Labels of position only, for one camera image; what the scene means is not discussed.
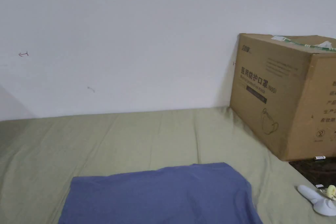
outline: handle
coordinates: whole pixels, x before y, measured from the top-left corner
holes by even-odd
[[[305,185],[299,185],[297,191],[299,191],[305,198],[309,199],[312,204],[316,204],[318,200],[323,199],[321,195]]]

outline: white wall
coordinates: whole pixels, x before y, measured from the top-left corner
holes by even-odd
[[[0,120],[228,104],[238,33],[336,37],[334,2],[0,0]]]

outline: sheet wrinkle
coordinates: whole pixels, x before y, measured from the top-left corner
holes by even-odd
[[[96,142],[92,148],[92,150],[89,152],[89,154],[87,155],[87,159],[85,161],[85,164],[83,165],[83,168],[82,170],[85,168],[88,160],[92,159],[92,158],[95,158],[96,154],[97,154],[97,151],[99,150],[101,144],[103,143],[103,141],[105,140],[106,136],[109,134],[110,130],[113,128],[113,125],[115,124],[117,118],[119,117],[120,114],[117,114],[116,117],[114,118],[113,122],[111,123],[111,125],[107,128],[104,136],[101,138],[101,140],[98,142]]]
[[[196,151],[197,151],[197,163],[201,164],[201,158],[200,158],[200,149],[199,149],[199,135],[198,135],[198,124],[197,124],[197,115],[196,111],[193,111],[193,128],[194,128],[194,136],[196,141]]]

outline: white plastic object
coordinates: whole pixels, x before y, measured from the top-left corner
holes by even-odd
[[[316,191],[305,185],[299,185],[297,190],[314,205],[313,209],[319,214],[326,216],[336,216],[336,207],[331,199],[324,198]]]
[[[325,159],[325,158],[326,158],[325,156],[316,156],[316,157],[314,157],[315,160]]]

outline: yellow object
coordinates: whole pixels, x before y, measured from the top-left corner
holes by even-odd
[[[329,198],[332,198],[336,194],[336,187],[334,185],[330,185],[328,189],[326,190],[326,195]]]

